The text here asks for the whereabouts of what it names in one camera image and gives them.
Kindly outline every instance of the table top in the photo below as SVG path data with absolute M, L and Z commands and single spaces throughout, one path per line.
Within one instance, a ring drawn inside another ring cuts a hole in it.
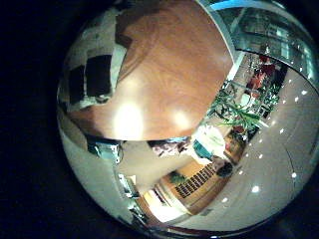
M 191 135 L 232 67 L 217 27 L 195 1 L 150 1 L 118 17 L 127 47 L 106 104 L 69 113 L 86 133 L 122 140 Z

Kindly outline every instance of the wooden table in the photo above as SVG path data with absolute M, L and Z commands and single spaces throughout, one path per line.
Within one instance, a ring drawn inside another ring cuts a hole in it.
M 114 96 L 69 114 L 86 133 L 123 140 L 190 135 L 232 66 L 227 47 L 195 1 L 150 1 L 118 17 L 128 48 Z

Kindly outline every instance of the red object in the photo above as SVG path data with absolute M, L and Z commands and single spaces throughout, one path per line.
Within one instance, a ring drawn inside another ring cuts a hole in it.
M 275 72 L 275 65 L 262 65 L 261 72 L 265 73 L 269 77 Z
M 262 82 L 265 79 L 265 77 L 265 73 L 259 73 L 258 75 L 253 76 L 253 78 L 251 78 L 250 82 L 247 84 L 247 87 L 253 90 L 261 88 Z
M 260 59 L 261 62 L 264 62 L 264 63 L 266 63 L 267 61 L 269 61 L 269 58 L 268 58 L 268 57 L 262 56 L 262 55 L 259 56 L 259 59 Z

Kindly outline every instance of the ceiling light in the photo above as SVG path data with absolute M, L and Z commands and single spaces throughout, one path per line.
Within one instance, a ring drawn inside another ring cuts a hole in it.
M 253 186 L 251 188 L 251 192 L 253 192 L 253 193 L 257 193 L 258 191 L 259 191 L 259 186 Z

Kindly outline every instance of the desk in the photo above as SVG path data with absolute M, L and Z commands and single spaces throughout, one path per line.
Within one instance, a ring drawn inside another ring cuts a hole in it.
M 84 132 L 123 140 L 191 135 L 228 75 L 230 54 L 200 5 L 151 2 L 118 17 L 117 41 L 128 52 L 114 96 L 69 113 Z

